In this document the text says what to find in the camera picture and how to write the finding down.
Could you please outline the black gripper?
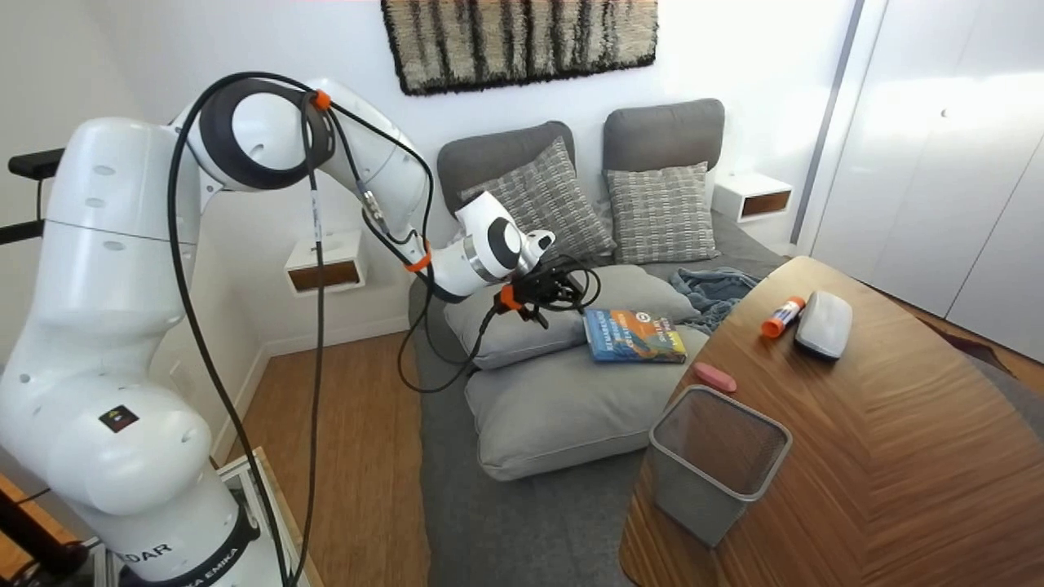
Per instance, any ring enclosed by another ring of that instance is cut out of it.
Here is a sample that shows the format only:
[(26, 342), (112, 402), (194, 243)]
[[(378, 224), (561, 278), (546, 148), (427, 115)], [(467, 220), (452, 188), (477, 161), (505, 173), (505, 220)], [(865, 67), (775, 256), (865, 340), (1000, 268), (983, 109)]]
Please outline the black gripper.
[(513, 306), (523, 318), (547, 322), (547, 311), (584, 311), (586, 287), (577, 279), (579, 265), (570, 256), (542, 261), (530, 273), (509, 279)]

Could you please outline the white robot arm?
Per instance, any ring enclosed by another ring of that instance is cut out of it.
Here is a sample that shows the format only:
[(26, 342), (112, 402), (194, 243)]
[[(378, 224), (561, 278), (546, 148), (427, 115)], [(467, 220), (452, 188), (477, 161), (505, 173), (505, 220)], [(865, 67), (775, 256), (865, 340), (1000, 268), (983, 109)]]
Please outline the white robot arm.
[(100, 537), (123, 587), (297, 587), (269, 504), (223, 484), (204, 416), (150, 378), (150, 358), (189, 317), (204, 198), (315, 175), (347, 186), (378, 240), (448, 299), (542, 268), (555, 243), (479, 191), (434, 248), (427, 161), (330, 78), (236, 71), (166, 125), (77, 125), (3, 366), (0, 442)]

